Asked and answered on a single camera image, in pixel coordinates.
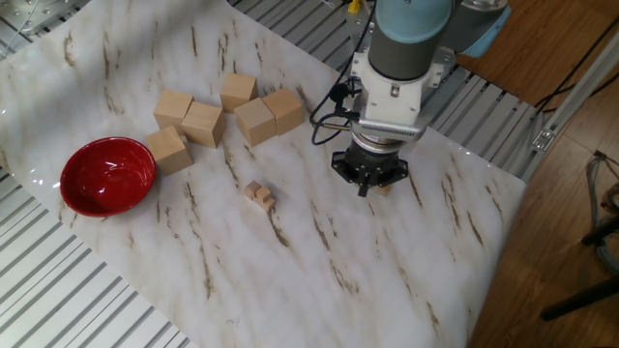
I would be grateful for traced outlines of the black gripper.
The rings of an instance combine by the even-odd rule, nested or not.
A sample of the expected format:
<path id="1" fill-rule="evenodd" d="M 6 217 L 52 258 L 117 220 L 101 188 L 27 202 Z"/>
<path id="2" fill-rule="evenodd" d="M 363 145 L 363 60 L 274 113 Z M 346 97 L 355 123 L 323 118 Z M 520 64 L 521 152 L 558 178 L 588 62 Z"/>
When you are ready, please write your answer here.
<path id="1" fill-rule="evenodd" d="M 332 168 L 349 184 L 358 186 L 358 195 L 366 197 L 369 188 L 387 187 L 408 176 L 408 162 L 396 153 L 375 154 L 356 143 L 344 152 L 332 155 Z"/>

